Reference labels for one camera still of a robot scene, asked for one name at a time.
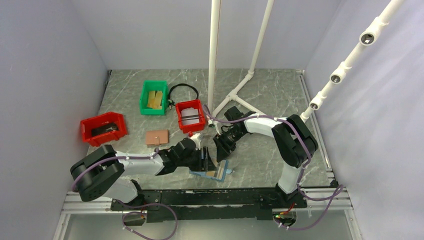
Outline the blue card holder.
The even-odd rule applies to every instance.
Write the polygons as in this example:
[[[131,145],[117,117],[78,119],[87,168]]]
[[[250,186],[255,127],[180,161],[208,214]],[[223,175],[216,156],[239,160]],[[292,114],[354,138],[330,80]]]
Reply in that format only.
[[[227,160],[223,160],[217,164],[217,167],[215,170],[211,170],[211,171],[191,171],[190,170],[189,174],[222,183],[225,181],[226,176],[233,172],[233,169],[229,168],[228,165],[229,165],[229,162]]]

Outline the orange credit card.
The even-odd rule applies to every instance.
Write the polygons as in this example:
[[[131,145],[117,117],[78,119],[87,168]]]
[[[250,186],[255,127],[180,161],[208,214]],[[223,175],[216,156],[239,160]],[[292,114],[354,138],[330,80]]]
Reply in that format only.
[[[228,163],[226,161],[221,161],[217,164],[216,170],[208,171],[205,173],[205,177],[215,181],[224,181],[227,174]]]
[[[162,91],[149,91],[146,107],[154,110],[162,108],[163,92]]]

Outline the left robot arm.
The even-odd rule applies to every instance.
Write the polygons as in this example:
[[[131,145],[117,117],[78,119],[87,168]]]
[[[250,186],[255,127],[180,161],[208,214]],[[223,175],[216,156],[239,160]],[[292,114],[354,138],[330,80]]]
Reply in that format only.
[[[134,154],[117,151],[105,144],[70,168],[73,178],[71,190],[79,193],[84,202],[99,197],[118,199],[131,210],[144,203],[142,188],[136,180],[126,176],[163,176],[177,168],[188,168],[191,172],[209,172],[217,169],[209,149],[200,146],[200,140],[185,137],[177,144],[164,149],[155,148],[149,154]]]

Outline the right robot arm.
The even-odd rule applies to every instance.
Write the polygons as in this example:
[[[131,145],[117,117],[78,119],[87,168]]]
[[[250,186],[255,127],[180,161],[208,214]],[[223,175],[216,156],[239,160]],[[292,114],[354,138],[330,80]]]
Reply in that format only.
[[[295,201],[295,192],[300,185],[301,170],[304,164],[312,158],[319,145],[309,128],[299,115],[289,117],[272,117],[254,111],[242,113],[237,107],[228,109],[224,116],[229,124],[227,130],[213,137],[216,146],[217,161],[229,157],[236,149],[236,142],[247,134],[260,134],[275,140],[283,159],[281,177],[275,194],[276,203],[287,208]]]

